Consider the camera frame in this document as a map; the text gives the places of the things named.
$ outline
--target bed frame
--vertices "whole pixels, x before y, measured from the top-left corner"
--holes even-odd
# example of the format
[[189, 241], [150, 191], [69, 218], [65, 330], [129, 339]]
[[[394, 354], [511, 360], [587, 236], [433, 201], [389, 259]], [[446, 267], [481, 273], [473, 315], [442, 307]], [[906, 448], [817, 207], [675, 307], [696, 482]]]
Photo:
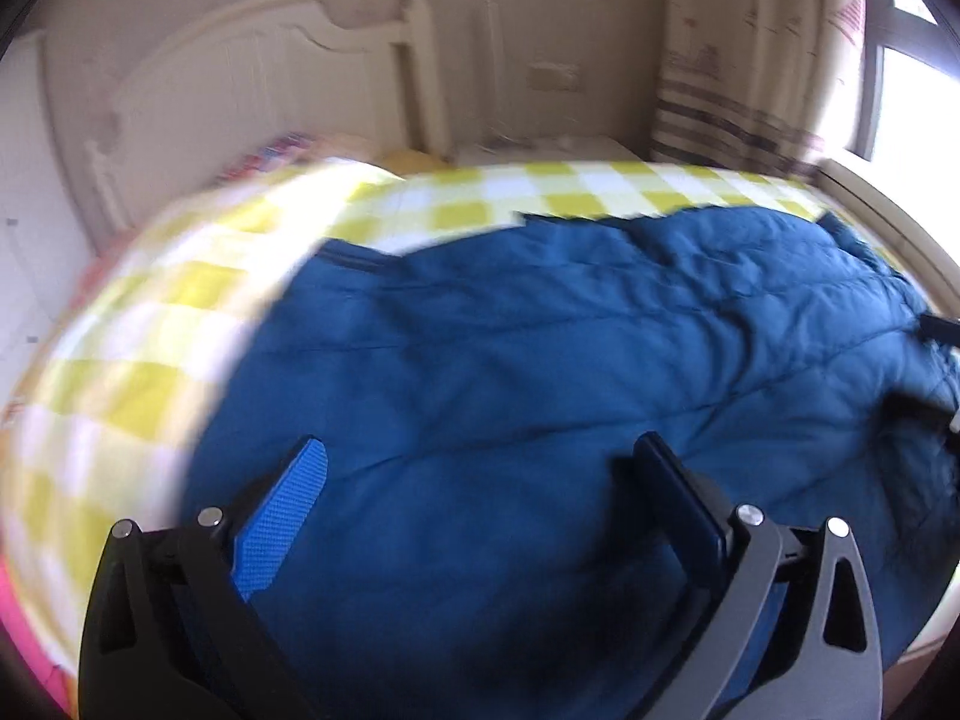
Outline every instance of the bed frame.
[[239, 2], [164, 42], [110, 109], [115, 145], [86, 150], [118, 231], [283, 132], [361, 135], [381, 152], [451, 151], [426, 0], [359, 29], [331, 23], [323, 0]]

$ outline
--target beige wall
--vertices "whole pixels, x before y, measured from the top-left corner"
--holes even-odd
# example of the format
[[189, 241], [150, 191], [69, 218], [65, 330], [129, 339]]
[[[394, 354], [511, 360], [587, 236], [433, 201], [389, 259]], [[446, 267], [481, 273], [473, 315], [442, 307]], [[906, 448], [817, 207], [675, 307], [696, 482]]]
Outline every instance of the beige wall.
[[[91, 234], [109, 237], [83, 142], [109, 143], [107, 97], [172, 32], [238, 0], [40, 0], [28, 24], [47, 30], [47, 84], [56, 141]], [[430, 0], [454, 137], [482, 137], [487, 54], [479, 47], [485, 0]], [[500, 5], [510, 100], [510, 134], [608, 134], [642, 152], [653, 114], [664, 0], [495, 0]], [[395, 17], [397, 0], [330, 0], [342, 26]], [[533, 61], [583, 67], [581, 93], [526, 88]]]

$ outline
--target curtain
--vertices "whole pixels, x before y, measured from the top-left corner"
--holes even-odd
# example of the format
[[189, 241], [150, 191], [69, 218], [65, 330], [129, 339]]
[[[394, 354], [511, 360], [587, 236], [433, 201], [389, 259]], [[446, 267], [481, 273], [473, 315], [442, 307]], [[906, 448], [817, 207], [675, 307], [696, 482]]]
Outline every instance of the curtain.
[[654, 159], [810, 175], [846, 146], [864, 0], [669, 0]]

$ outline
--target pillow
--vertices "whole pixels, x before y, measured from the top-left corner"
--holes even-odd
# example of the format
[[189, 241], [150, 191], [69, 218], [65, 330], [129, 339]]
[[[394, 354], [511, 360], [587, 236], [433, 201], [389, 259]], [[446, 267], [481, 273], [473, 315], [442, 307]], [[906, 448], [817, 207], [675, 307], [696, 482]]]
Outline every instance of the pillow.
[[410, 148], [402, 151], [391, 151], [376, 162], [376, 167], [382, 167], [384, 170], [390, 170], [394, 175], [414, 175], [419, 172], [436, 172], [437, 170], [450, 170], [450, 165], [435, 157], [433, 154], [424, 154], [422, 151], [413, 151]]
[[375, 155], [373, 143], [359, 135], [337, 133], [315, 137], [301, 132], [288, 132], [257, 151], [245, 154], [223, 170], [217, 180], [221, 184], [244, 181], [282, 167], [317, 162], [328, 157], [371, 162]]

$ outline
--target yellow checkered sheet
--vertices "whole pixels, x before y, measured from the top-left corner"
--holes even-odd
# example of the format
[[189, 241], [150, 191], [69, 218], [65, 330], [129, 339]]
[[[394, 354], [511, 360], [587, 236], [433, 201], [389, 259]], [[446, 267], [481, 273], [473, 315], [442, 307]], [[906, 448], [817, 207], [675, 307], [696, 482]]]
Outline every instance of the yellow checkered sheet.
[[185, 464], [251, 333], [325, 237], [401, 253], [517, 224], [520, 213], [632, 217], [750, 204], [808, 220], [824, 210], [824, 198], [797, 182], [642, 162], [405, 181], [325, 164], [170, 206], [52, 344], [0, 466], [8, 567], [47, 653], [77, 673], [110, 525], [171, 525]]

